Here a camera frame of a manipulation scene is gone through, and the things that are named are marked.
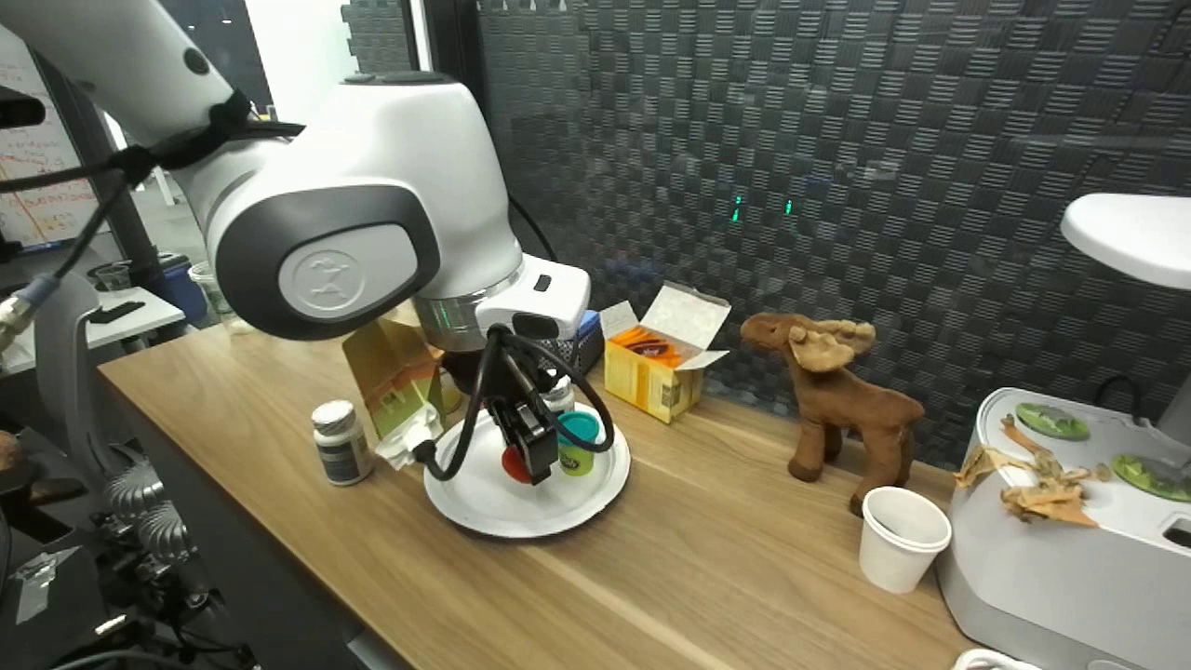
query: black tiled wall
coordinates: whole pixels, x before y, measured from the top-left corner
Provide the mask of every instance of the black tiled wall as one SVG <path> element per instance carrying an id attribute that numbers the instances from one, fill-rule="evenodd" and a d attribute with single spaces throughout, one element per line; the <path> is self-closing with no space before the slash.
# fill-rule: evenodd
<path id="1" fill-rule="evenodd" d="M 873 318 L 863 377 L 957 465 L 995 387 L 1191 372 L 1191 292 L 1081 255 L 1092 188 L 1189 192 L 1191 0 L 480 0 L 516 199 L 597 306 L 732 301 L 710 393 L 792 413 L 757 310 Z"/>

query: white paper cup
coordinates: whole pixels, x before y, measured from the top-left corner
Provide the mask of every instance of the white paper cup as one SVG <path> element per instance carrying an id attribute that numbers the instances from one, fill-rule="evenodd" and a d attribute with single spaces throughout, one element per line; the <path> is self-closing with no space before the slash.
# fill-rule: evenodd
<path id="1" fill-rule="evenodd" d="M 863 495 L 860 574 L 886 591 L 916 591 L 954 539 L 954 519 L 922 495 L 872 487 Z"/>

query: cup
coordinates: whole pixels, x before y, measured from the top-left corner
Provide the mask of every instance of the cup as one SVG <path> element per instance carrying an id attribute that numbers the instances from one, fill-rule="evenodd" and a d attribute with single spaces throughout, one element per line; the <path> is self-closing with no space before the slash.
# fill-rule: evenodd
<path id="1" fill-rule="evenodd" d="M 563 460 L 563 473 L 569 473 L 569 476 L 587 476 L 593 465 L 597 465 L 597 451 L 587 451 L 583 444 L 597 444 L 598 419 L 597 419 L 593 413 L 569 409 L 569 413 L 558 416 L 558 423 L 573 435 L 573 437 L 569 437 L 566 433 L 558 433 L 558 460 Z"/>
<path id="2" fill-rule="evenodd" d="M 916 591 L 933 553 L 948 548 L 954 519 L 904 487 L 872 487 L 860 508 L 860 574 L 894 596 Z"/>

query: wooden toy moose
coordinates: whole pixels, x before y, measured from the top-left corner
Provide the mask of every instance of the wooden toy moose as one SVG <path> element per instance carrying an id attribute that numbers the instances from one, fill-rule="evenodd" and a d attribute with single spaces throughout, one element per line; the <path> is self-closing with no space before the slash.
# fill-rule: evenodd
<path id="1" fill-rule="evenodd" d="M 863 481 L 847 500 L 877 482 L 904 482 L 913 465 L 913 423 L 927 413 L 916 398 L 873 387 L 847 363 L 873 341 L 872 322 L 809 318 L 801 311 L 757 311 L 742 326 L 743 341 L 787 358 L 792 401 L 801 409 L 801 437 L 788 457 L 795 481 L 818 481 L 823 460 L 842 455 L 842 433 L 854 429 L 863 444 Z"/>

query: jar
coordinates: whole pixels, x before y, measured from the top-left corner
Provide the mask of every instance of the jar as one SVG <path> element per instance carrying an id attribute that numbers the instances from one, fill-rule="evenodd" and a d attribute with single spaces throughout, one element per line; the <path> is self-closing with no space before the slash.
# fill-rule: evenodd
<path id="1" fill-rule="evenodd" d="M 356 409 L 345 398 L 325 401 L 308 413 L 311 447 L 319 451 L 325 473 L 334 482 L 356 482 L 372 473 L 370 437 Z"/>

